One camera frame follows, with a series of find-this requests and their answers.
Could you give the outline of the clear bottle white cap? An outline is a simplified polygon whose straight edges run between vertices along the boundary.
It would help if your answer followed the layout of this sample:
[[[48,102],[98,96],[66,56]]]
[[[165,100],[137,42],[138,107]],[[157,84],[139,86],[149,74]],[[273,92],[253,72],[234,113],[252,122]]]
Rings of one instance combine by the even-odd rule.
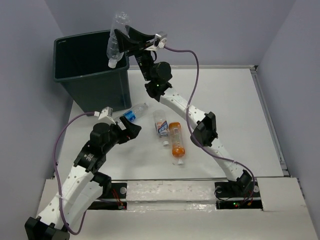
[[[123,58],[124,53],[120,52],[119,44],[115,30],[118,29],[125,35],[128,34],[126,25],[129,25],[131,19],[128,14],[123,11],[117,11],[112,19],[109,39],[107,43],[106,56],[108,58],[108,67],[115,69],[117,63]]]

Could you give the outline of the large orange label bottle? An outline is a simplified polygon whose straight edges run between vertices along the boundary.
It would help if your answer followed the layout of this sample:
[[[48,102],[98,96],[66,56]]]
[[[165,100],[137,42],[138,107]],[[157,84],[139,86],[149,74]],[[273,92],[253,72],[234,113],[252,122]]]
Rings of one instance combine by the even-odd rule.
[[[184,164],[186,149],[183,143],[182,127],[179,122],[171,122],[169,124],[169,132],[171,139],[171,154],[176,159],[177,164]]]

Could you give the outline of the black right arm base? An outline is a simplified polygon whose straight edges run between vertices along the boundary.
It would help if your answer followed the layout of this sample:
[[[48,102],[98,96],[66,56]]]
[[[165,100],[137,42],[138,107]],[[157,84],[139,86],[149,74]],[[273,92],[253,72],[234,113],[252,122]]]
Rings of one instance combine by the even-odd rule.
[[[257,180],[217,181],[214,183],[217,210],[263,209]]]

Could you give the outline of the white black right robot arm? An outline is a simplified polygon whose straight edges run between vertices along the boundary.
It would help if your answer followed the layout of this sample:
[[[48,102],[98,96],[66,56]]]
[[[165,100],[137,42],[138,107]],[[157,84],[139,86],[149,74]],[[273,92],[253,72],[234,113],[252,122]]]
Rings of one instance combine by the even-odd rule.
[[[147,82],[144,86],[147,94],[157,102],[167,106],[182,117],[187,124],[193,144],[210,155],[223,170],[227,186],[222,190],[232,197],[245,196],[250,187],[255,185],[253,172],[244,164],[233,160],[219,139],[217,120],[213,112],[204,112],[184,99],[172,87],[172,69],[165,61],[156,62],[156,51],[168,50],[166,34],[144,34],[125,26],[127,34],[119,29],[114,30],[118,49],[126,56],[134,56],[138,67]]]

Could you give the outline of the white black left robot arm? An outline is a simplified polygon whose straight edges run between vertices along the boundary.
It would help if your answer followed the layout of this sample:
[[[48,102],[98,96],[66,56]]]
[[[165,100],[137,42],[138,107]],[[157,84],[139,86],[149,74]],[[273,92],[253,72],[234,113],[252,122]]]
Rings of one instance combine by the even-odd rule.
[[[86,211],[95,200],[110,194],[112,179],[99,169],[115,145],[135,139],[142,129],[124,116],[120,120],[123,128],[116,122],[95,124],[65,181],[55,174],[57,193],[37,217],[29,217],[24,225],[29,240],[68,240],[78,235],[80,231],[72,227],[84,223]]]

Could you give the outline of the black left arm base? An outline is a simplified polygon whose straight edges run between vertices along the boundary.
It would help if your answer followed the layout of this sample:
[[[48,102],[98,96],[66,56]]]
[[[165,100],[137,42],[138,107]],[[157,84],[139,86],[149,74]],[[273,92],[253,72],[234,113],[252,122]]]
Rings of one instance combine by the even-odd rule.
[[[125,211],[127,209],[127,183],[112,182],[109,190],[103,190],[102,195],[95,200],[88,210]]]

